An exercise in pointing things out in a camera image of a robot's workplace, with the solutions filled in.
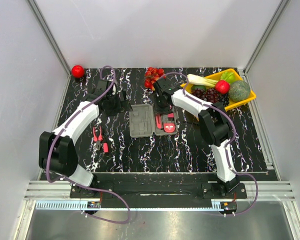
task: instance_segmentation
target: bunch of tomatoes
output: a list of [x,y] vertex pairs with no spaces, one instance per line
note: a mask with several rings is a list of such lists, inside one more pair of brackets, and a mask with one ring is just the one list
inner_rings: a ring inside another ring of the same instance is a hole
[[165,70],[162,68],[155,68],[155,67],[148,67],[147,71],[145,72],[145,81],[144,86],[147,89],[151,89],[152,91],[155,90],[154,83],[165,74]]

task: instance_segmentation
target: red ball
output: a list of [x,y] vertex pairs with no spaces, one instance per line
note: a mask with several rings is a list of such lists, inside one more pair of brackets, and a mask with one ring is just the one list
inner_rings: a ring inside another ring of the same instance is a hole
[[72,75],[75,78],[82,78],[85,75],[85,70],[82,66],[80,65],[75,65],[72,70],[71,70]]

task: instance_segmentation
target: yellow basket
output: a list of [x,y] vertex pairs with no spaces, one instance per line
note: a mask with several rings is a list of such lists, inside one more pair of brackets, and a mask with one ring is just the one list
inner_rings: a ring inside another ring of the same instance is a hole
[[[224,70],[224,71],[221,71],[221,72],[218,72],[218,73],[215,73],[215,74],[212,74],[212,75],[209,75],[209,76],[206,76],[205,78],[207,79],[212,79],[212,80],[220,80],[221,78],[221,75],[224,73],[224,72],[230,72],[230,73],[234,73],[234,76],[235,76],[235,80],[241,80],[242,81],[242,78],[238,75],[238,73],[232,69],[232,68],[229,68],[227,70]],[[189,83],[189,85],[186,87],[186,91],[188,93],[191,93],[191,87],[193,86],[193,84]],[[247,99],[243,100],[243,101],[238,101],[238,102],[234,102],[232,101],[231,99],[229,99],[229,105],[225,107],[225,110],[226,111],[229,111],[231,109],[234,109],[234,108],[237,108],[239,106],[242,106],[242,105],[245,105],[247,104],[248,102],[252,101],[253,99],[255,99],[257,97],[257,95],[251,90],[250,91],[250,95]]]

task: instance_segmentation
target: reflective floor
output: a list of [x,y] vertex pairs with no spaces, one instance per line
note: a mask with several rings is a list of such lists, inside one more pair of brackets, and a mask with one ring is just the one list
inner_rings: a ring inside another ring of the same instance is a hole
[[[239,211],[248,203],[239,202]],[[129,224],[85,218],[80,212],[35,210],[28,240],[290,240],[293,239],[280,202],[257,202],[248,213],[223,218],[215,212],[132,212]],[[123,211],[96,215],[124,220]]]

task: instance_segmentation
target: white wall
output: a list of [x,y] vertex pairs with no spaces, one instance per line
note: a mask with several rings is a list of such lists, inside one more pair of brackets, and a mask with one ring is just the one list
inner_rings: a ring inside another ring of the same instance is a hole
[[300,0],[290,1],[248,76],[280,174],[300,209]]
[[280,0],[36,0],[70,66],[240,67]]
[[10,239],[39,136],[50,131],[67,76],[25,0],[0,0],[0,240]]

